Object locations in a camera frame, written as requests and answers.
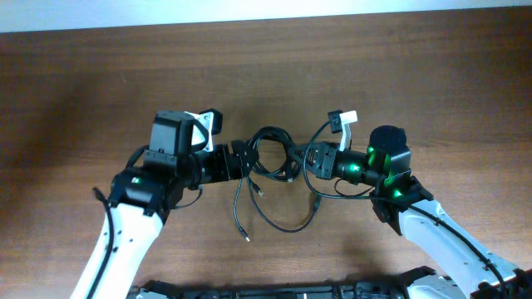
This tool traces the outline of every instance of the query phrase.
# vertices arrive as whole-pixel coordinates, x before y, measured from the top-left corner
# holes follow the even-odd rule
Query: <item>cable connector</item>
[[[246,241],[251,242],[251,240],[249,240],[248,234],[246,233],[246,231],[244,231],[243,228],[239,228],[239,231],[240,231],[240,234],[242,235],[242,237],[244,237],[244,239],[246,239]]]
[[[331,131],[333,134],[342,132],[342,119],[340,118],[340,114],[342,113],[343,113],[342,110],[336,110],[336,111],[331,111],[327,113],[329,117]]]
[[[251,187],[260,197],[264,196],[264,192],[260,190],[260,187],[254,181],[251,181]]]
[[[292,159],[288,158],[288,164],[286,166],[285,174],[286,174],[286,180],[289,183],[293,182],[293,171],[292,171]]]

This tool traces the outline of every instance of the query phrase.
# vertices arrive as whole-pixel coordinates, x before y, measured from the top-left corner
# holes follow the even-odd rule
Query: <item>black cable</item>
[[[301,171],[301,165],[295,163],[292,166],[293,160],[288,155],[288,149],[295,146],[295,143],[292,140],[292,136],[282,128],[267,126],[260,129],[250,140],[247,141],[247,144],[256,152],[259,152],[259,144],[261,140],[270,140],[280,143],[284,148],[284,153],[286,154],[286,159],[284,160],[281,167],[274,171],[269,171],[264,167],[262,163],[258,160],[257,163],[253,166],[252,170],[258,174],[265,176],[269,179],[273,179],[280,182],[291,182],[293,179],[297,178],[299,172]]]
[[[334,183],[334,191],[338,194],[338,195],[342,195],[342,196],[362,196],[366,193],[368,193],[369,191],[371,191],[373,189],[373,187],[370,187],[364,191],[362,191],[361,193],[359,194],[353,194],[353,195],[347,195],[347,194],[343,194],[342,192],[338,191],[338,183],[340,183],[341,181],[345,181],[345,179],[337,179],[337,181]]]
[[[86,296],[87,299],[91,299],[94,296],[94,292],[98,288],[98,283],[100,282],[103,272],[106,270],[107,263],[109,262],[109,257],[111,257],[113,242],[115,241],[115,227],[113,225],[113,217],[111,216],[111,209],[109,208],[109,202],[107,201],[106,197],[103,195],[103,193],[98,188],[96,187],[93,188],[92,192],[94,193],[94,196],[96,197],[96,199],[98,199],[99,201],[103,203],[103,207],[106,210],[107,222],[109,223],[109,243],[107,244],[106,255],[103,257],[103,261],[101,261],[100,270],[98,270],[98,273],[96,274],[96,278],[94,278],[94,282],[92,283],[91,290],[89,291],[89,294]]]
[[[249,196],[251,197],[251,202],[253,203],[253,205],[255,206],[255,208],[257,209],[257,212],[259,212],[260,216],[269,224],[271,225],[273,228],[277,229],[278,231],[281,231],[283,233],[297,233],[297,232],[301,232],[302,230],[304,230],[314,219],[314,216],[316,215],[316,212],[318,211],[318,208],[319,208],[319,204],[321,203],[322,201],[322,198],[320,196],[318,196],[316,198],[316,202],[314,203],[314,207],[313,207],[313,211],[310,213],[310,216],[308,217],[308,220],[307,222],[302,225],[301,227],[299,228],[296,228],[296,229],[286,229],[286,228],[281,228],[279,227],[277,224],[273,223],[272,221],[270,221],[268,219],[268,217],[266,217],[266,215],[264,215],[264,213],[260,210],[259,206],[257,205],[257,202],[255,201],[255,197],[253,196],[253,190],[251,188],[251,179],[248,178],[248,187],[249,187]]]
[[[283,164],[274,171],[270,171],[266,169],[266,167],[262,163],[260,163],[259,160],[257,160],[257,162],[253,165],[253,168],[252,168],[253,172],[255,172],[258,175],[262,175],[268,179],[276,180],[278,182],[292,182],[293,179],[297,178],[301,172],[301,164],[293,163],[294,162],[293,159],[290,158],[288,154],[288,149],[295,146],[295,143],[292,140],[292,136],[290,136],[290,134],[285,129],[267,126],[267,127],[263,127],[257,133],[255,133],[251,137],[251,139],[249,139],[246,143],[248,146],[252,148],[252,150],[258,153],[261,140],[270,140],[270,141],[280,143],[284,148],[286,159],[284,160]],[[251,201],[254,204],[254,207],[257,209],[257,212],[259,213],[260,217],[262,217],[264,221],[266,221],[266,223],[271,225],[273,228],[283,233],[297,233],[297,232],[304,230],[313,221],[314,216],[316,215],[316,212],[318,211],[319,204],[321,203],[321,197],[318,197],[318,199],[316,200],[314,204],[313,211],[308,216],[307,222],[303,224],[300,228],[296,228],[296,229],[281,228],[277,224],[273,223],[266,215],[264,215],[259,205],[257,204],[255,197],[253,195],[253,191],[255,191],[258,195],[262,197],[264,194],[261,191],[260,187],[249,176],[246,179],[248,180],[249,194],[251,197]],[[236,213],[236,204],[238,202],[241,185],[242,185],[242,180],[240,180],[239,182],[239,187],[234,197],[233,214],[234,214],[234,221],[236,222],[237,228],[239,229],[242,236],[247,241],[249,241],[248,234],[240,226],[239,217],[238,217],[238,214]]]
[[[249,237],[246,231],[242,228],[239,222],[239,216],[236,212],[236,206],[239,202],[239,195],[240,195],[240,188],[242,187],[242,179],[239,179],[239,187],[236,189],[236,195],[234,196],[234,203],[233,203],[233,216],[234,216],[234,222],[236,223],[236,227],[239,229],[240,234],[242,237],[246,239],[246,241],[249,242]]]
[[[135,165],[136,161],[144,154],[144,151],[149,149],[149,145],[142,145],[140,148],[138,148],[130,157],[129,160],[127,160],[126,168],[132,167]]]
[[[307,176],[307,168],[306,168],[306,165],[307,163],[304,163],[308,157],[308,151],[309,149],[311,148],[312,144],[314,143],[314,141],[316,140],[316,138],[319,136],[319,134],[323,131],[323,129],[325,129],[325,127],[327,127],[327,125],[329,125],[330,121],[327,121],[325,122],[325,124],[323,124],[319,129],[318,131],[316,131],[316,133],[314,134],[314,136],[310,139],[310,141],[308,142],[307,144],[307,148],[305,149],[305,153],[303,155],[303,177],[305,178],[305,182],[307,183],[307,186],[308,188],[314,192],[316,195],[318,196],[323,196],[325,198],[330,198],[330,199],[375,199],[375,200],[380,200],[380,201],[384,201],[384,202],[388,202],[388,203],[391,203],[391,204],[394,204],[396,206],[399,206],[399,207],[402,207],[402,208],[410,208],[422,215],[425,215],[426,217],[428,217],[429,219],[431,219],[432,221],[435,222],[435,225],[441,225],[442,227],[444,227],[445,229],[447,229],[450,233],[454,234],[457,238],[459,238],[492,272],[493,274],[495,275],[495,277],[497,277],[497,280],[499,281],[499,284],[500,284],[500,292],[502,293],[502,297],[503,299],[506,299],[506,287],[505,287],[505,280],[503,279],[503,277],[500,275],[500,272],[495,268],[495,266],[493,265],[493,263],[490,261],[490,259],[486,258],[482,252],[480,252],[476,247],[475,245],[473,245],[466,237],[464,237],[462,234],[460,234],[459,232],[457,232],[453,227],[451,227],[449,224],[447,224],[445,221],[441,220],[440,218],[428,213],[427,211],[425,210],[422,210],[420,208],[417,208],[417,207],[414,207],[412,206],[411,204],[405,204],[405,203],[400,203],[398,202],[397,200],[392,200],[392,199],[387,199],[387,198],[383,198],[383,197],[377,197],[378,196],[378,192],[379,192],[379,187],[380,187],[380,184],[381,182],[383,181],[384,177],[381,176],[379,177],[379,180],[377,181],[377,184],[376,184],[376,187],[375,187],[375,191],[374,191],[374,194],[377,195],[377,196],[359,196],[358,194],[357,195],[348,195],[348,196],[341,196],[341,195],[331,195],[331,194],[324,194],[322,192],[319,192],[317,191],[311,184],[310,184],[310,181],[308,180],[308,176]]]
[[[194,200],[192,201],[192,203],[183,204],[183,205],[180,205],[180,206],[177,206],[177,205],[176,205],[174,209],[178,209],[178,208],[187,208],[187,207],[193,205],[195,202],[197,202],[198,199],[200,199],[201,195],[203,194],[203,186],[200,185],[198,188],[199,188],[198,196],[196,197],[196,199],[194,199]]]

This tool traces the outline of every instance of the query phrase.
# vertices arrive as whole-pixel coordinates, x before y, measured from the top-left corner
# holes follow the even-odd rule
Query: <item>brown wooden surface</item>
[[[357,110],[358,150],[375,127],[404,127],[413,174],[474,237],[528,269],[531,50],[529,7],[0,35],[0,297],[69,296],[103,222],[91,187],[108,193],[160,109],[222,111],[217,142],[276,125],[303,143],[336,109]],[[272,167],[283,156],[266,143],[260,154]],[[275,221],[305,217],[303,179],[258,182]],[[307,230],[283,234],[246,190],[246,243],[231,212],[236,185],[206,186],[173,212],[135,282],[322,282],[436,267],[369,202],[324,200]]]

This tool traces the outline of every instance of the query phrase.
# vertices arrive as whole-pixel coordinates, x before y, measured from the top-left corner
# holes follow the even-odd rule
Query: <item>wooden table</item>
[[[413,174],[447,212],[532,267],[530,7],[3,34],[0,91],[3,298],[69,296],[103,223],[91,188],[109,193],[161,109],[222,111],[217,143],[266,125],[305,143],[337,109],[358,112],[356,150],[379,125],[403,127]],[[276,144],[260,154],[270,167],[283,160]],[[257,181],[264,212],[297,227],[309,210],[303,178]],[[135,283],[242,286],[437,268],[369,202],[324,200],[308,229],[285,234],[258,216],[246,190],[247,243],[232,216],[236,186],[208,185],[197,204],[172,213]]]

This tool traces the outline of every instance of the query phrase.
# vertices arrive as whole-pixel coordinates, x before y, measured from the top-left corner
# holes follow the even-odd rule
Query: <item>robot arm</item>
[[[519,268],[476,241],[411,176],[411,152],[406,146],[405,131],[390,125],[378,127],[370,136],[367,152],[360,153],[345,145],[345,136],[350,136],[349,126],[343,121],[345,115],[356,114],[340,110],[329,113],[332,132],[342,132],[339,144],[299,145],[291,150],[292,157],[299,163],[306,163],[306,169],[320,179],[340,178],[351,184],[374,187],[367,198],[372,200],[379,219],[427,252],[452,278],[463,296],[469,298],[483,288],[500,287],[500,281],[508,282],[507,287],[512,288]],[[358,195],[321,195],[332,199],[361,198]],[[451,284],[446,290],[413,286],[408,291],[416,294],[411,296],[414,298],[447,298],[446,292],[456,292]]]
[[[184,188],[249,175],[259,157],[243,141],[231,143],[232,154],[227,145],[213,145],[221,122],[216,110],[157,113],[149,147],[133,154],[113,179],[109,198],[101,199],[107,215],[71,298],[125,298]],[[143,165],[134,166],[143,153]]]

